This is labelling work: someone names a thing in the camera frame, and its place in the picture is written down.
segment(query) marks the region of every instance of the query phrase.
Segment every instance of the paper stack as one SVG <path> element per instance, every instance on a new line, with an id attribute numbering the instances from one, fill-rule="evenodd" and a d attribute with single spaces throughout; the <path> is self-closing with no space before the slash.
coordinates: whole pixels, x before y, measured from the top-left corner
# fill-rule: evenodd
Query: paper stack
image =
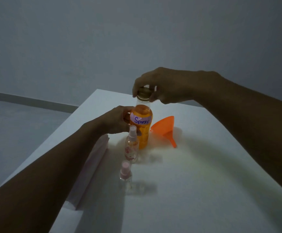
<path id="1" fill-rule="evenodd" d="M 81 198 L 100 163 L 109 141 L 107 134 L 98 139 L 86 160 L 83 169 L 81 170 L 78 178 L 76 179 L 73 188 L 63 204 L 64 208 L 76 210 Z"/>

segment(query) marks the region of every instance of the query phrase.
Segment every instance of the floor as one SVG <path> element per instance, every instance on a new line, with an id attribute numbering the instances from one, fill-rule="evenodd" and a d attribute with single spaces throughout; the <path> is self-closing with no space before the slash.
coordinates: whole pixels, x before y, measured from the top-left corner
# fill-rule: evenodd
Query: floor
<path id="1" fill-rule="evenodd" d="M 0 184 L 69 116 L 0 101 Z"/>

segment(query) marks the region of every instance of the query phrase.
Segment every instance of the plastic bottle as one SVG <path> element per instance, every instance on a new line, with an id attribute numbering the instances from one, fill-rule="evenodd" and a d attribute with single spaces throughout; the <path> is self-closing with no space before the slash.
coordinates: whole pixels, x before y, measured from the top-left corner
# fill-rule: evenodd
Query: plastic bottle
<path id="1" fill-rule="evenodd" d="M 125 141 L 125 157 L 131 163 L 135 163 L 138 159 L 139 140 L 137 137 L 137 127 L 131 125 L 129 135 Z"/>
<path id="2" fill-rule="evenodd" d="M 124 192 L 131 189 L 130 182 L 132 180 L 132 172 L 130 171 L 131 164 L 129 161 L 125 160 L 122 162 L 120 169 L 120 189 Z"/>
<path id="3" fill-rule="evenodd" d="M 136 125 L 142 135 L 138 136 L 139 149 L 143 149 L 147 145 L 148 134 L 153 119 L 153 112 L 150 109 L 149 98 L 153 90 L 141 87 L 137 94 L 137 105 L 130 113 L 130 125 Z"/>

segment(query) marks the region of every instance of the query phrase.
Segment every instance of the orange funnel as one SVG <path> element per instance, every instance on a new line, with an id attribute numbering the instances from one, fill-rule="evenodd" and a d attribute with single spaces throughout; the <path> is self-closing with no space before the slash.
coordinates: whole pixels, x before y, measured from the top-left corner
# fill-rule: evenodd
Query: orange funnel
<path id="1" fill-rule="evenodd" d="M 169 116 L 166 117 L 157 123 L 155 123 L 151 127 L 151 132 L 159 134 L 163 137 L 166 137 L 172 144 L 174 148 L 177 147 L 177 144 L 175 143 L 173 139 L 173 125 L 175 123 L 175 117 L 174 116 Z"/>

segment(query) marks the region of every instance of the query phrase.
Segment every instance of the gold bottle cap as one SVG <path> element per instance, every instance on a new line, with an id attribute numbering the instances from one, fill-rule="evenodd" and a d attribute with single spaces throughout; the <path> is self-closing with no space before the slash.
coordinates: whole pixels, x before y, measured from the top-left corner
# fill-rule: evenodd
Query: gold bottle cap
<path id="1" fill-rule="evenodd" d="M 151 94 L 154 90 L 150 88 L 140 87 L 138 90 L 137 97 L 140 101 L 149 101 Z"/>

